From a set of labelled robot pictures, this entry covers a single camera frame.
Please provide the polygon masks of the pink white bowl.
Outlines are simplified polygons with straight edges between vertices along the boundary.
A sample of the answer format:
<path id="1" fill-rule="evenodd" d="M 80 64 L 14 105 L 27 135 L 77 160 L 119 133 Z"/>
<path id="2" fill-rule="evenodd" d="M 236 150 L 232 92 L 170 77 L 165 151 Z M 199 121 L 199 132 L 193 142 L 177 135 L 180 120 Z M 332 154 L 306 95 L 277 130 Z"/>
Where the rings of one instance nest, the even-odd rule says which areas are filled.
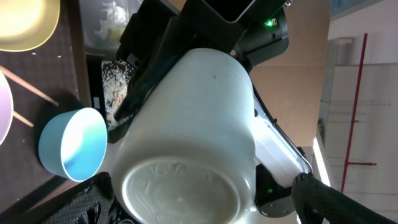
<path id="1" fill-rule="evenodd" d="M 1 143 L 4 142 L 11 124 L 12 124 L 12 118 L 13 118 L 13 111 L 14 111 L 14 103 L 13 103 L 13 97 L 12 97 L 12 92 L 10 89 L 10 86 L 8 84 L 8 81 L 1 72 L 1 101 L 0 101 L 0 138 L 1 138 Z"/>

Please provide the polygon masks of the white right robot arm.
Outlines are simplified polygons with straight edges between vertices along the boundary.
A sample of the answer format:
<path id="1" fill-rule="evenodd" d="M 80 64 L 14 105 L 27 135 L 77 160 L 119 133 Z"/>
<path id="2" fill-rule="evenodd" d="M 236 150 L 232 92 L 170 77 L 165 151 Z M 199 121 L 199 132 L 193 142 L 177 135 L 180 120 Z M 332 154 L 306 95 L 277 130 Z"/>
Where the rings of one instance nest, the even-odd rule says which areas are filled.
<path id="1" fill-rule="evenodd" d="M 141 223 L 235 223 L 251 207 L 284 217 L 310 173 L 250 71 L 289 46 L 283 1 L 144 1 L 117 58 L 134 67 L 114 114 L 129 127 L 111 180 Z"/>

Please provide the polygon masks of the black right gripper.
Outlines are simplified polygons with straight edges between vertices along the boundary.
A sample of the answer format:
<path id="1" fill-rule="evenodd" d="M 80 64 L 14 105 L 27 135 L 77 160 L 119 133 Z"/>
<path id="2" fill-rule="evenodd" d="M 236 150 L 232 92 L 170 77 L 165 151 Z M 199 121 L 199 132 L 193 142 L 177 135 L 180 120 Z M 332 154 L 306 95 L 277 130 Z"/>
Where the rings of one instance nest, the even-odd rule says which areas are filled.
<path id="1" fill-rule="evenodd" d="M 188 0 L 181 10 L 168 1 L 145 0 L 120 37 L 116 57 L 135 65 L 135 80 L 114 114 L 119 121 L 138 110 L 188 46 L 235 51 L 240 62 L 259 65 L 289 47 L 284 2 Z"/>

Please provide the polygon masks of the white tissue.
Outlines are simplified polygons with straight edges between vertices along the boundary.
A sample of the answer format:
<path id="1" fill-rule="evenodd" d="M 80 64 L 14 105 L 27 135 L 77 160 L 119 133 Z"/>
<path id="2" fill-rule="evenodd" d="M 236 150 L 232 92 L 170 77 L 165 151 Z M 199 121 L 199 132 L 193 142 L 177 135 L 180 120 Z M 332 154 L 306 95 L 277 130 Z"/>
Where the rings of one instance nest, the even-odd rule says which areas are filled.
<path id="1" fill-rule="evenodd" d="M 101 11 L 105 13 L 104 19 L 99 21 L 100 28 L 94 33 L 103 40 L 115 39 L 127 25 L 127 11 L 114 1 L 103 3 L 103 6 Z"/>

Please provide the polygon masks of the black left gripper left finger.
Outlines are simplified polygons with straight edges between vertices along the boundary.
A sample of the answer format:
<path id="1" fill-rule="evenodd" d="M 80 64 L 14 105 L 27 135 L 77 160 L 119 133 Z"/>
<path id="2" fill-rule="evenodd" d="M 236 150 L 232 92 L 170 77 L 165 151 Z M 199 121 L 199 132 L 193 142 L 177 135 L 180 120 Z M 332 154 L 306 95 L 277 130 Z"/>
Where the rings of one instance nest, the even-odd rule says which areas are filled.
<path id="1" fill-rule="evenodd" d="M 113 200 L 111 177 L 101 172 L 6 224 L 106 223 Z"/>

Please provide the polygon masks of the light blue bowl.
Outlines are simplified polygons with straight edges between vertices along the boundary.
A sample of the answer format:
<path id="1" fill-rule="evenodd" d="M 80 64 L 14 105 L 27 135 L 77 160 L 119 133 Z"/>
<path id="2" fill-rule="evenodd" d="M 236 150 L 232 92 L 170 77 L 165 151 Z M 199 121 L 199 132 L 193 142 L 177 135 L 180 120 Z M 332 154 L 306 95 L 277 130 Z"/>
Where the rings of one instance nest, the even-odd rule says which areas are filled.
<path id="1" fill-rule="evenodd" d="M 83 182 L 102 165 L 108 144 L 106 123 L 96 109 L 61 113 L 44 127 L 39 138 L 39 160 L 60 177 Z"/>

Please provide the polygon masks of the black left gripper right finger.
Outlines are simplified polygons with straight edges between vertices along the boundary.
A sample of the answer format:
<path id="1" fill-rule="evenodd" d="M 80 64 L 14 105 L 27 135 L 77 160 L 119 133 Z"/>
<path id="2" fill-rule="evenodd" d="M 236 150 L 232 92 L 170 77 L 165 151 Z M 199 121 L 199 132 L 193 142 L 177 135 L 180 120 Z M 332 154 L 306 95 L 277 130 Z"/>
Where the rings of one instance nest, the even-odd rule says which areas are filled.
<path id="1" fill-rule="evenodd" d="M 310 174 L 300 173 L 292 182 L 292 200 L 302 223 L 394 224 Z"/>

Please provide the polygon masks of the small pale green cup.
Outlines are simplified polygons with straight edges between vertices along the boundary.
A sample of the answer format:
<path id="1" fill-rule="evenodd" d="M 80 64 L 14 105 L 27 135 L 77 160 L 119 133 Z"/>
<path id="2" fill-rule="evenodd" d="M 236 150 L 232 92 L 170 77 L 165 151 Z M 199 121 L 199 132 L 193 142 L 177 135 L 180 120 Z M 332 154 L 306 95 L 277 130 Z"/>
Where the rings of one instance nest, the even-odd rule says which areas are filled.
<path id="1" fill-rule="evenodd" d="M 188 51 L 134 117 L 111 170 L 140 223 L 235 223 L 255 194 L 251 80 L 232 56 Z"/>

